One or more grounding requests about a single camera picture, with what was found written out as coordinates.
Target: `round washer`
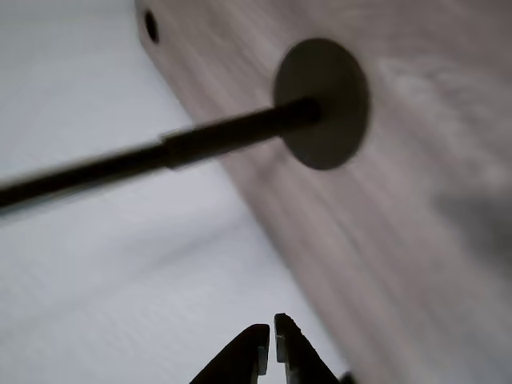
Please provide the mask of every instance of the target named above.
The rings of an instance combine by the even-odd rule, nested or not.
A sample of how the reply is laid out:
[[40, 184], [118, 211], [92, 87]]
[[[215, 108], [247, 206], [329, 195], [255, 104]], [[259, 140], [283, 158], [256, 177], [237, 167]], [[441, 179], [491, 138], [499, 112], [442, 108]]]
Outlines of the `round washer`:
[[332, 170], [362, 144], [370, 116], [370, 92], [357, 60], [336, 42], [312, 38], [284, 57], [274, 83], [274, 104], [309, 97], [322, 117], [311, 128], [283, 135], [294, 156], [316, 170]]

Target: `metal rod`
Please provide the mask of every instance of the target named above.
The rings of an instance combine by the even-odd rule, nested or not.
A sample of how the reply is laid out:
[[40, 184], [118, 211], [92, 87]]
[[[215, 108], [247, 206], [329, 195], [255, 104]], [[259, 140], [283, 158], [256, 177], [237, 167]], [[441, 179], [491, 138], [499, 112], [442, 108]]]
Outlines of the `metal rod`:
[[0, 186], [0, 212], [8, 207], [21, 208], [26, 203], [105, 185], [157, 168], [176, 168], [226, 154], [308, 127], [319, 119], [318, 104], [312, 99], [302, 99], [285, 106], [172, 134], [153, 146], [113, 154]]

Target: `wood grain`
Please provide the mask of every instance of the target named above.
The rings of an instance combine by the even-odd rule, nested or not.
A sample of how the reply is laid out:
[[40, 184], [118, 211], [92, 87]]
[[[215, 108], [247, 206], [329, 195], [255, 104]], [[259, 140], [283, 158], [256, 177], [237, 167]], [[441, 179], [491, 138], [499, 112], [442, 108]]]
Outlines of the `wood grain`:
[[512, 382], [511, 3], [136, 4], [197, 122], [268, 106], [304, 38], [355, 53], [374, 112], [349, 165], [309, 170], [280, 141], [222, 162], [361, 382]]

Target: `hole in wood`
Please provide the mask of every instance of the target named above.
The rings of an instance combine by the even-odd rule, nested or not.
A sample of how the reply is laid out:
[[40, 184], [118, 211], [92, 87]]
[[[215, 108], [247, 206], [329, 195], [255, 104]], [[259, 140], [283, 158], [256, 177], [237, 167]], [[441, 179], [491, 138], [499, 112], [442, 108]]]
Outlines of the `hole in wood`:
[[146, 31], [147, 34], [150, 36], [150, 39], [155, 44], [158, 44], [159, 42], [159, 36], [158, 36], [158, 24], [157, 21], [154, 19], [153, 12], [150, 10], [147, 10], [144, 13], [144, 24], [146, 25]]

